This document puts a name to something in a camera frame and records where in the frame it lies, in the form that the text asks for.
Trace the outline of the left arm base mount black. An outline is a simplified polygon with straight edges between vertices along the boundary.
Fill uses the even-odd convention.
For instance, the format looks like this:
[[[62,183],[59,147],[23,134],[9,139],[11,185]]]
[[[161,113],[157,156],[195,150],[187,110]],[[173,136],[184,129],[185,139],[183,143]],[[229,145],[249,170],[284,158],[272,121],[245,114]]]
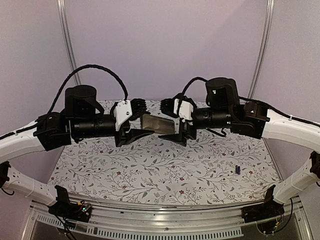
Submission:
[[[64,187],[56,185],[54,188],[57,191],[56,203],[48,207],[48,212],[67,220],[88,223],[92,214],[92,205],[84,200],[72,203]]]

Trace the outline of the grey remote control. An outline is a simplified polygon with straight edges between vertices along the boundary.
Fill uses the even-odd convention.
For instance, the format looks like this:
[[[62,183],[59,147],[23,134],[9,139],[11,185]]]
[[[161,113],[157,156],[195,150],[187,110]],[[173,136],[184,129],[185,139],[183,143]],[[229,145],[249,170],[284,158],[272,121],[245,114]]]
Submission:
[[[151,114],[144,114],[140,118],[140,126],[142,129],[154,131],[156,134],[171,135],[175,133],[173,120]]]

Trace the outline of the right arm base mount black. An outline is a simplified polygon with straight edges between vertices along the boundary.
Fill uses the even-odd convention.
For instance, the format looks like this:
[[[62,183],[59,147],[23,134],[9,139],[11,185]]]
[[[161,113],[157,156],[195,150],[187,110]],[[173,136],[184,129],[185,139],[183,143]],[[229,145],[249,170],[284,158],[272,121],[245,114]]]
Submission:
[[[263,203],[246,206],[241,209],[241,218],[245,223],[251,223],[261,220],[266,220],[274,217],[282,217],[285,213],[284,204],[280,204],[274,201],[274,188],[272,185],[266,191]],[[280,222],[278,220],[271,220],[268,222],[259,223],[257,229],[265,235],[275,233]]]

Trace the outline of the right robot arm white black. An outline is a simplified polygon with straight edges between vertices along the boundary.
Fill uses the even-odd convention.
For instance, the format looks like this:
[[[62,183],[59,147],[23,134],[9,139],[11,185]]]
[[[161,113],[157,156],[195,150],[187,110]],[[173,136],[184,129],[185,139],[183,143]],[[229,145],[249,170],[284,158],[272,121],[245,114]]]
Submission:
[[[206,107],[199,108],[186,96],[195,81],[205,83]],[[239,96],[236,81],[232,78],[202,77],[191,79],[182,92],[160,102],[160,111],[179,120],[178,132],[160,136],[186,146],[195,140],[197,131],[205,129],[224,137],[224,129],[255,139],[280,140],[312,150],[309,159],[296,172],[281,183],[270,187],[258,213],[269,218],[291,197],[320,179],[320,125],[319,123],[281,112],[266,102]]]

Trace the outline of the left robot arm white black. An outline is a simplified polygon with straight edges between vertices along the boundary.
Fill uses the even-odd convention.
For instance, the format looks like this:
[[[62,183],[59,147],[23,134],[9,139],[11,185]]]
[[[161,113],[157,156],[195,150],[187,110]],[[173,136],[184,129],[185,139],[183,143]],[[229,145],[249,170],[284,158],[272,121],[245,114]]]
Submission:
[[[21,129],[0,138],[0,185],[24,193],[27,197],[54,206],[63,216],[74,213],[68,192],[60,186],[41,183],[11,167],[9,160],[34,152],[51,151],[79,143],[84,139],[113,137],[116,147],[152,135],[154,131],[132,129],[130,122],[147,110],[144,99],[121,100],[109,114],[97,101],[97,90],[90,85],[78,85],[65,90],[64,109],[38,117]]]

